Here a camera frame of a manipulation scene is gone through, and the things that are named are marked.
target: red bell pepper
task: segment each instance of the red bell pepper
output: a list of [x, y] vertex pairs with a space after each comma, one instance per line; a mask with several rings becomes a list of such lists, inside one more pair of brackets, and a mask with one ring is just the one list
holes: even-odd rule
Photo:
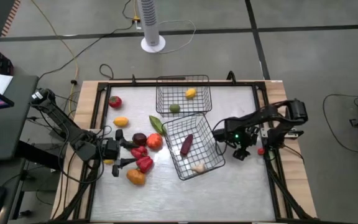
[[144, 146], [139, 146], [138, 148], [132, 149], [131, 154], [136, 158], [140, 159], [147, 156], [147, 149]]
[[145, 174], [153, 166], [153, 160], [150, 156], [142, 157], [136, 161], [136, 165], [139, 167], [140, 171]]
[[112, 107], [112, 108], [118, 108], [122, 105], [122, 100], [120, 97], [118, 96], [112, 96], [110, 97], [109, 99], [109, 105]]

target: metal wire basket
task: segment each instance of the metal wire basket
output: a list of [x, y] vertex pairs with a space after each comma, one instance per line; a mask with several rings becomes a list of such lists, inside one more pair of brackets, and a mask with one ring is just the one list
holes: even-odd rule
[[[162, 116], [187, 116], [207, 113], [212, 110], [211, 89], [207, 75], [164, 76], [157, 78], [155, 109]], [[188, 99], [185, 93], [190, 88], [196, 96]], [[172, 113], [170, 106], [177, 104], [180, 112]]]
[[[163, 124], [167, 130], [165, 140], [170, 150], [173, 164], [179, 179], [188, 180], [203, 173], [197, 173], [191, 168], [205, 164], [205, 172], [225, 165], [220, 147], [213, 138], [211, 127], [202, 113], [174, 119]], [[193, 144], [186, 156], [180, 154], [185, 138], [193, 134]]]

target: white tower fan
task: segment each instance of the white tower fan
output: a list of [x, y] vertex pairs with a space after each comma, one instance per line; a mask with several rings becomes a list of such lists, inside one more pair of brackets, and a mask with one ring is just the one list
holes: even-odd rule
[[158, 33], [157, 13], [154, 0], [137, 0], [144, 38], [140, 45], [148, 53], [160, 52], [165, 47], [165, 39]]

